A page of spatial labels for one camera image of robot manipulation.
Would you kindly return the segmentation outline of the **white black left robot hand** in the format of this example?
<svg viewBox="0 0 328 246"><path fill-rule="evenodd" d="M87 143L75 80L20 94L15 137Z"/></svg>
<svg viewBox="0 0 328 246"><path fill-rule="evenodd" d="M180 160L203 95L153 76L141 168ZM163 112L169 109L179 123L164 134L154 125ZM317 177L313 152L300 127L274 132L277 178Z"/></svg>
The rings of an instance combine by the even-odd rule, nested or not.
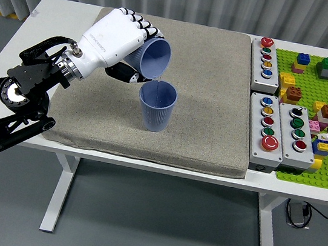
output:
<svg viewBox="0 0 328 246"><path fill-rule="evenodd" d="M125 83L160 77L171 60L171 46L162 32L143 16L115 8L83 35L71 53L78 79L97 68Z"/></svg>

